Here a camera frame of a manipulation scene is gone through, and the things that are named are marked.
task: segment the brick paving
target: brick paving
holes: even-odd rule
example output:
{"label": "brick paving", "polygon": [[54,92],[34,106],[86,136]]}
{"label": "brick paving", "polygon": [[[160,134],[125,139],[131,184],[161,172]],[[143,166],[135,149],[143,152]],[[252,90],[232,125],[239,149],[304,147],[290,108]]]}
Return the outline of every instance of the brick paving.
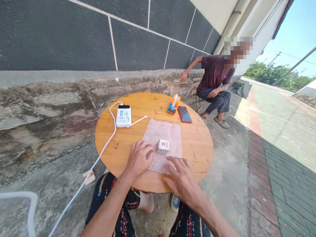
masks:
{"label": "brick paving", "polygon": [[282,237],[316,236],[316,123],[269,88],[252,85],[248,100],[255,104],[250,230],[254,236],[280,236],[279,229]]}

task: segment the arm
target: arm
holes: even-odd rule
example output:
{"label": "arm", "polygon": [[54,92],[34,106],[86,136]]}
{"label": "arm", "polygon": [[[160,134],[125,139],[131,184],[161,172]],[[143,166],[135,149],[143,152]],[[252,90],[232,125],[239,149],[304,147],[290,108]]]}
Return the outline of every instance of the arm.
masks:
{"label": "arm", "polygon": [[172,193],[204,220],[214,237],[238,237],[239,235],[220,214],[214,203],[194,181],[188,162],[172,156],[167,157],[167,160],[176,167],[174,169],[170,164],[165,165],[173,181],[169,178],[164,178],[164,181]]}
{"label": "arm", "polygon": [[110,194],[84,229],[81,237],[112,236],[125,197],[135,180],[148,170],[153,161],[153,150],[148,142],[137,142],[132,145],[124,172],[119,176]]}
{"label": "arm", "polygon": [[188,77],[188,74],[189,72],[191,71],[192,68],[194,68],[197,63],[200,63],[202,62],[202,58],[203,56],[199,56],[199,57],[196,57],[191,63],[190,65],[188,66],[188,68],[182,73],[181,77],[180,77],[180,81],[181,82],[185,82],[187,80],[187,77]]}
{"label": "arm", "polygon": [[214,98],[215,96],[217,96],[217,94],[221,91],[226,91],[229,87],[229,84],[224,84],[222,87],[218,87],[214,90],[212,90],[207,97],[209,98]]}

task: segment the tree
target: tree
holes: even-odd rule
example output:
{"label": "tree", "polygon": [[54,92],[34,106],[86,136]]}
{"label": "tree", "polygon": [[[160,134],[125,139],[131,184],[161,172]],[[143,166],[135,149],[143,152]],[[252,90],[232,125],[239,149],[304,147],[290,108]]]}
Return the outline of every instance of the tree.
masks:
{"label": "tree", "polygon": [[[283,76],[289,70],[288,65],[275,66],[274,63],[266,66],[264,63],[256,62],[252,68],[249,68],[245,72],[245,76],[252,78],[253,80],[263,82],[272,85],[277,79]],[[310,78],[306,76],[298,76],[298,72],[294,71],[287,77],[285,77],[280,83],[280,87],[297,92],[316,78]]]}

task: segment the drainpipe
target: drainpipe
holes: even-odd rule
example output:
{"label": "drainpipe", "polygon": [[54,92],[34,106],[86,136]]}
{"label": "drainpipe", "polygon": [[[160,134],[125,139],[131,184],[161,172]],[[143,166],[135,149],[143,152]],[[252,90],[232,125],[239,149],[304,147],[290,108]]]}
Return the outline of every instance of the drainpipe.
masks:
{"label": "drainpipe", "polygon": [[232,35],[250,1],[251,0],[238,0],[236,7],[224,28],[222,37],[218,42],[213,54],[220,54],[222,52],[224,47],[224,38],[230,37]]}

